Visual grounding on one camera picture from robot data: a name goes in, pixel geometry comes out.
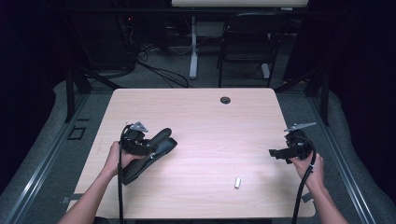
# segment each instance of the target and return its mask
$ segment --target hand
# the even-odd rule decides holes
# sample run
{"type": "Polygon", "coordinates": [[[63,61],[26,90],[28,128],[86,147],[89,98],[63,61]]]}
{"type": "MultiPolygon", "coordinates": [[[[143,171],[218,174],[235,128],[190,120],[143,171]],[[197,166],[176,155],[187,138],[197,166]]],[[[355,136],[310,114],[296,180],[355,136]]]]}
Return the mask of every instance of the hand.
{"type": "MultiPolygon", "coordinates": [[[[308,158],[304,160],[300,160],[298,158],[291,158],[290,160],[293,162],[297,174],[300,176],[300,178],[303,178],[306,169],[311,163],[313,153],[308,156],[308,158]]],[[[312,170],[312,173],[309,175],[308,179],[306,180],[306,185],[308,188],[316,188],[316,187],[323,187],[323,158],[317,153],[317,159],[315,161],[315,166],[314,169],[312,170]]]]}
{"type": "MultiPolygon", "coordinates": [[[[103,171],[108,171],[113,176],[117,175],[119,156],[120,156],[120,144],[119,142],[114,142],[110,148],[110,151],[108,152],[108,156],[103,171]]],[[[121,155],[122,168],[127,166],[132,160],[140,160],[142,158],[144,158],[144,156],[132,155],[123,150],[121,155]]]]}

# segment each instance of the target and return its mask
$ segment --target gray chair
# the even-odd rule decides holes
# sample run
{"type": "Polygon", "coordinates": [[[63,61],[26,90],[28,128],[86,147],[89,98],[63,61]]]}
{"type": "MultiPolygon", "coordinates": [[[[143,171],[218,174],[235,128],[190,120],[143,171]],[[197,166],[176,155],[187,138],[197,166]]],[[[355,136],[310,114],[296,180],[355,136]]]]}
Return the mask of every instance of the gray chair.
{"type": "Polygon", "coordinates": [[[266,87],[270,86],[279,42],[289,29],[289,20],[276,13],[239,13],[231,16],[222,32],[218,59],[219,87],[226,63],[271,64],[266,87]]]}

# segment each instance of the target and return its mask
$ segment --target table top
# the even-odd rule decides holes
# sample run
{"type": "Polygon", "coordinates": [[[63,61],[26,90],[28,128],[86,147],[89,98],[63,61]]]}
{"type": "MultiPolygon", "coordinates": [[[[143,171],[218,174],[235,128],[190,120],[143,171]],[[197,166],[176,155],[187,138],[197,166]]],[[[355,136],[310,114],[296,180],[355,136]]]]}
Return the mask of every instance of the table top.
{"type": "MultiPolygon", "coordinates": [[[[113,141],[126,124],[137,121],[148,128],[145,138],[170,128],[178,144],[123,186],[125,218],[292,217],[301,179],[293,165],[268,151],[287,146],[286,124],[273,90],[114,91],[75,193],[88,189],[113,141]],[[231,102],[223,104],[223,96],[231,102]],[[239,189],[234,188],[237,177],[239,189]]],[[[301,203],[300,217],[314,214],[313,203],[301,203]]],[[[116,177],[97,216],[119,217],[116,177]]]]}
{"type": "Polygon", "coordinates": [[[173,7],[306,7],[308,0],[172,0],[173,7]]]}

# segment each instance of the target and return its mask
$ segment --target wrist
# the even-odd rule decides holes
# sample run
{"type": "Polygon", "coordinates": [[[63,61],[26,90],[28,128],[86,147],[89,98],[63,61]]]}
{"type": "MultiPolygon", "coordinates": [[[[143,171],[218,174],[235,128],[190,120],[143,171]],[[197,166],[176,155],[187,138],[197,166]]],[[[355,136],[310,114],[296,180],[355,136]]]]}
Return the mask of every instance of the wrist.
{"type": "Polygon", "coordinates": [[[306,187],[308,188],[309,192],[311,192],[312,194],[315,193],[322,193],[323,191],[326,191],[326,187],[324,186],[322,181],[318,181],[318,180],[310,180],[310,181],[306,181],[306,187]]]}
{"type": "Polygon", "coordinates": [[[106,167],[104,167],[104,168],[102,169],[102,171],[100,172],[99,175],[111,179],[111,178],[113,178],[113,176],[116,175],[116,174],[117,174],[117,172],[114,172],[114,171],[112,171],[112,170],[107,169],[106,167]]]}

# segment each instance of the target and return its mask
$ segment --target wire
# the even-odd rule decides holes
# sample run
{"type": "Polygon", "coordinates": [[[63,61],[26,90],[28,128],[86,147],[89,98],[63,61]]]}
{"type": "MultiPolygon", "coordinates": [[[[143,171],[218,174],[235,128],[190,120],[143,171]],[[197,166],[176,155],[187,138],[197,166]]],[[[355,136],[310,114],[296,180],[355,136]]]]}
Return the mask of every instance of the wire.
{"type": "Polygon", "coordinates": [[[146,62],[149,60],[149,52],[155,50],[153,44],[146,44],[146,46],[142,46],[140,49],[140,52],[137,54],[139,59],[143,62],[146,62]]]}
{"type": "Polygon", "coordinates": [[[297,216],[298,216],[298,211],[300,209],[300,200],[301,200],[301,197],[302,197],[302,194],[303,194],[304,185],[305,185],[306,179],[312,173],[312,169],[314,169],[315,161],[317,159],[317,150],[315,149],[314,144],[310,140],[308,140],[308,139],[306,139],[304,137],[301,137],[301,136],[294,136],[294,138],[300,138],[300,139],[305,140],[307,143],[309,143],[311,145],[311,147],[312,147],[313,155],[312,155],[312,159],[311,159],[310,165],[306,169],[305,174],[304,174],[303,178],[301,179],[300,186],[299,186],[298,191],[297,191],[297,197],[296,197],[296,202],[295,202],[294,211],[293,211],[293,219],[291,221],[292,224],[297,223],[297,216]]]}
{"type": "Polygon", "coordinates": [[[169,49],[171,49],[175,54],[178,54],[178,55],[182,55],[182,54],[186,54],[186,53],[190,52],[191,48],[192,48],[192,45],[189,45],[186,47],[173,47],[173,46],[169,47],[169,49]],[[179,52],[176,50],[176,49],[181,49],[181,48],[187,48],[187,49],[182,52],[179,52]]]}
{"type": "Polygon", "coordinates": [[[179,85],[181,87],[184,87],[184,88],[193,87],[192,85],[190,85],[189,81],[185,77],[183,77],[181,74],[178,74],[178,73],[175,73],[175,72],[172,72],[172,71],[168,71],[168,70],[165,70],[165,69],[161,69],[161,68],[152,67],[150,65],[147,65],[147,64],[141,63],[141,62],[137,62],[137,64],[140,64],[141,66],[147,68],[149,71],[151,71],[151,72],[157,74],[158,76],[162,77],[163,80],[166,83],[168,83],[168,85],[170,87],[172,87],[172,88],[173,88],[173,86],[171,85],[171,82],[175,83],[175,84],[177,84],[177,85],[179,85]],[[184,82],[172,77],[172,75],[175,75],[175,76],[183,79],[184,82]]]}
{"type": "Polygon", "coordinates": [[[126,67],[122,71],[119,71],[115,74],[110,74],[110,75],[101,74],[101,77],[105,77],[107,79],[111,79],[111,78],[115,78],[115,77],[125,77],[126,75],[130,74],[133,71],[134,71],[134,67],[126,67]]]}
{"type": "Polygon", "coordinates": [[[124,137],[125,130],[127,126],[122,130],[120,136],[120,155],[119,155],[119,164],[118,164],[118,188],[119,188],[119,209],[120,209],[120,224],[124,224],[123,218],[123,200],[122,200],[122,139],[124,137]]]}

